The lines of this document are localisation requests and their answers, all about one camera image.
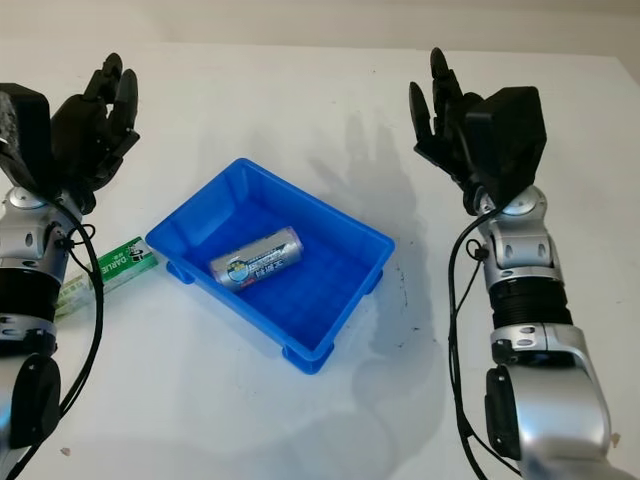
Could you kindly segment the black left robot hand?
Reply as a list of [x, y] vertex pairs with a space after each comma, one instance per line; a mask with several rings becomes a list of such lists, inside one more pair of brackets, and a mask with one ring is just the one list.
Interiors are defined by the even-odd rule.
[[85, 91], [69, 97], [51, 119], [52, 151], [62, 189], [83, 215], [96, 206], [95, 192], [116, 175], [140, 139], [135, 131], [138, 81], [112, 53]]

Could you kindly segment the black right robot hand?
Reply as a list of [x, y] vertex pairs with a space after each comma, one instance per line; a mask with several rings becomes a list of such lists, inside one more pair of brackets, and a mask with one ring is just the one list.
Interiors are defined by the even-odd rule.
[[456, 74], [438, 47], [430, 54], [432, 97], [430, 111], [420, 86], [409, 84], [409, 108], [416, 136], [414, 151], [444, 171], [463, 192], [468, 214], [477, 214], [476, 194], [481, 189], [471, 162], [466, 114], [482, 101], [474, 92], [461, 90]]

